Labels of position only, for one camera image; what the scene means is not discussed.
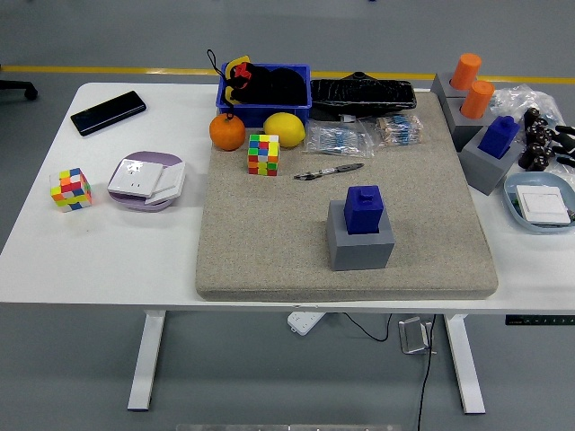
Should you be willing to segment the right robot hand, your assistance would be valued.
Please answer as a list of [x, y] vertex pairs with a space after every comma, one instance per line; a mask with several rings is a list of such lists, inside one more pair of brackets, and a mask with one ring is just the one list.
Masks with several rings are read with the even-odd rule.
[[553, 148], [557, 162], [574, 167], [574, 127], [556, 126], [553, 140], [559, 144]]

